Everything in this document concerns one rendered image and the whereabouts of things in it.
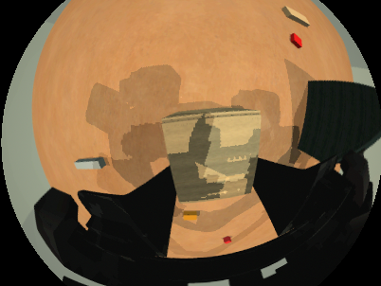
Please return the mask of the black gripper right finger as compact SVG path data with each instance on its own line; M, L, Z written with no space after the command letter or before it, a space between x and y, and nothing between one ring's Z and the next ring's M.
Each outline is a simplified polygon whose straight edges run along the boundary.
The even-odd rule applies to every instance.
M258 158L252 187L258 192L256 195L259 195L278 237L294 229L291 223L308 201L314 185L335 169L336 162L338 155L332 155L308 169L299 170Z

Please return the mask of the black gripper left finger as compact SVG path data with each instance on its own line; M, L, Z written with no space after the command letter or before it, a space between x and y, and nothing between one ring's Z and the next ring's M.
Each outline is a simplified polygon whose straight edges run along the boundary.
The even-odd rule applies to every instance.
M127 223L157 257L167 257L176 201L171 166L127 195L81 189L77 196L90 215Z

